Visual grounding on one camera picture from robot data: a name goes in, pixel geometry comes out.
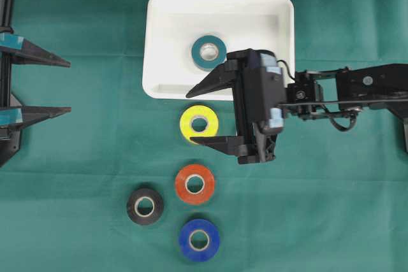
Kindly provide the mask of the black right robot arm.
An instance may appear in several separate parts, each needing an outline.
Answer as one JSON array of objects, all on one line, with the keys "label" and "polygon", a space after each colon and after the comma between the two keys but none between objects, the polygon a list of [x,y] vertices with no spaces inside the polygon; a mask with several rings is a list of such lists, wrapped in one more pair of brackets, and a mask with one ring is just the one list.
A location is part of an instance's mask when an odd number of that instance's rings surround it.
[{"label": "black right robot arm", "polygon": [[193,136],[191,141],[234,155],[239,164],[275,159],[284,120],[328,119],[340,132],[351,130],[365,108],[387,109],[407,123],[407,65],[290,73],[269,50],[230,52],[187,97],[232,89],[237,133]]}]

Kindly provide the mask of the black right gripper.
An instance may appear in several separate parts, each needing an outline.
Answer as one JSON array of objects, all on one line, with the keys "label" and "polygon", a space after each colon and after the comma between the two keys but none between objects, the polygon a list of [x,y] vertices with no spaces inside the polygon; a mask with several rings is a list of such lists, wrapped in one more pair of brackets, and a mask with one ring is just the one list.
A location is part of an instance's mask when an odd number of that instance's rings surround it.
[{"label": "black right gripper", "polygon": [[[276,135],[264,135],[259,132],[256,124],[247,119],[244,97],[244,68],[247,65],[247,50],[233,52],[228,55],[230,60],[214,68],[200,83],[195,85],[186,98],[192,98],[218,90],[232,88],[235,120],[237,126],[236,136],[191,137],[190,140],[199,145],[213,148],[226,155],[238,157],[240,164],[268,162],[275,159],[274,148]],[[283,111],[284,119],[288,113],[307,116],[307,112],[314,113],[320,105],[294,106],[296,93],[294,89],[286,90],[286,102],[279,104]]]}]

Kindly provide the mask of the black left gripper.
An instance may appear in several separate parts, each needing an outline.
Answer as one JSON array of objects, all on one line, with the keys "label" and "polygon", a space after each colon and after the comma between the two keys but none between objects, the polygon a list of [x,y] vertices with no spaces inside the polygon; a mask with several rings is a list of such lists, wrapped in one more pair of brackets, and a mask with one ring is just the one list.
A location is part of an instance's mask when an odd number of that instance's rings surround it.
[{"label": "black left gripper", "polygon": [[71,111],[71,107],[22,106],[12,94],[12,66],[36,64],[70,68],[71,63],[22,36],[1,33],[1,165],[21,147],[21,129]]}]

